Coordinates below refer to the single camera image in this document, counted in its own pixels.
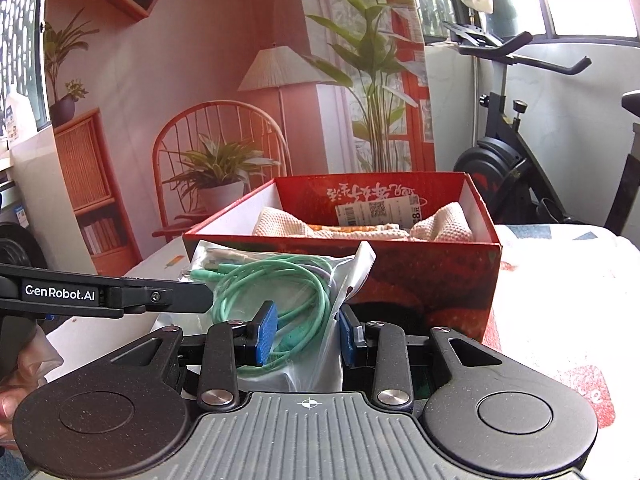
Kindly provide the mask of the left hand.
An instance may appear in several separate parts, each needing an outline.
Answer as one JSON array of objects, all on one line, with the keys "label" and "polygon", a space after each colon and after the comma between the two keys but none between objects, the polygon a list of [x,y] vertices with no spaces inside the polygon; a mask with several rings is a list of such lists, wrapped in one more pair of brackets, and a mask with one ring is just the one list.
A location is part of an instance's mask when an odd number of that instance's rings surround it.
[{"label": "left hand", "polygon": [[1,444],[15,446],[13,419],[17,407],[44,384],[46,375],[64,363],[37,325],[35,335],[17,356],[17,368],[1,381]]}]

